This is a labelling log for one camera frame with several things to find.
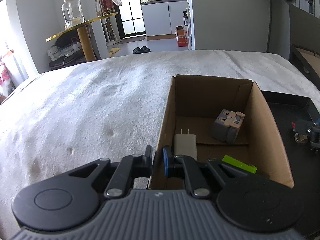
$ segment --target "gray toy cube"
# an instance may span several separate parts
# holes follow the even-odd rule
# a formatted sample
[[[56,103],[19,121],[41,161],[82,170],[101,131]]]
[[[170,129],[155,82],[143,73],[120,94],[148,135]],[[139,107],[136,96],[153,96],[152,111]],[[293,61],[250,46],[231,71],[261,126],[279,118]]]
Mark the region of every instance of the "gray toy cube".
[[[234,143],[242,125],[244,114],[223,109],[211,127],[211,136],[221,142]]]

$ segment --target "doormat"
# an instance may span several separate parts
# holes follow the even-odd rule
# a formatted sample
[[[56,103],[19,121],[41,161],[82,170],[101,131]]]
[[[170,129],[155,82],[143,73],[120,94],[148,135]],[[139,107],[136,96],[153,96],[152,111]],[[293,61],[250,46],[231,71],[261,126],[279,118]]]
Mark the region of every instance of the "doormat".
[[[146,35],[143,36],[138,36],[138,37],[132,37],[132,38],[126,38],[123,39],[121,42],[117,44],[123,44],[123,43],[128,43],[128,42],[133,42],[133,41],[143,41],[146,38]]]

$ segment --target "glass door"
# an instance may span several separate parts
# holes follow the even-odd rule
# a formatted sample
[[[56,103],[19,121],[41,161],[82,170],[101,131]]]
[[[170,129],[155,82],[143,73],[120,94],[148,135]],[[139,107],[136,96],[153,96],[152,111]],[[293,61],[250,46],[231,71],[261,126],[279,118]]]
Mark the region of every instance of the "glass door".
[[[146,34],[143,23],[143,16],[140,0],[121,0],[122,6],[116,6],[115,10],[119,13],[116,21],[119,29],[120,38],[126,38],[141,34]]]

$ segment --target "clear plastic bottle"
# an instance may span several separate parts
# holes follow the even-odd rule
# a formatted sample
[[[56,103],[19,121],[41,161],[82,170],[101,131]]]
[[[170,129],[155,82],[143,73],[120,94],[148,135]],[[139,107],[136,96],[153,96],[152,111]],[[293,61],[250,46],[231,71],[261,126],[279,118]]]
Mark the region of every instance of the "clear plastic bottle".
[[[70,26],[84,22],[80,0],[65,0],[68,4],[68,11],[70,16]]]
[[[65,20],[65,28],[70,28],[71,27],[71,19],[70,19],[70,15],[69,15],[69,3],[66,2],[66,0],[64,0],[64,4],[61,6],[62,12],[63,12],[63,16],[64,16],[64,20]]]

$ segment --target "wooden table leg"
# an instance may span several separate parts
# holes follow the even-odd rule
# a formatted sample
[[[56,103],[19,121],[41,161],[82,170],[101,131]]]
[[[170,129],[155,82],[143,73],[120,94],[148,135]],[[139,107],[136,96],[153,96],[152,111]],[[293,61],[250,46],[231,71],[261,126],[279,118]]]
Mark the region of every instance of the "wooden table leg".
[[[87,62],[97,60],[96,56],[94,55],[93,48],[90,42],[87,26],[86,25],[82,26],[79,29],[77,29],[77,31],[79,34],[79,39],[85,55],[85,59],[87,60]]]

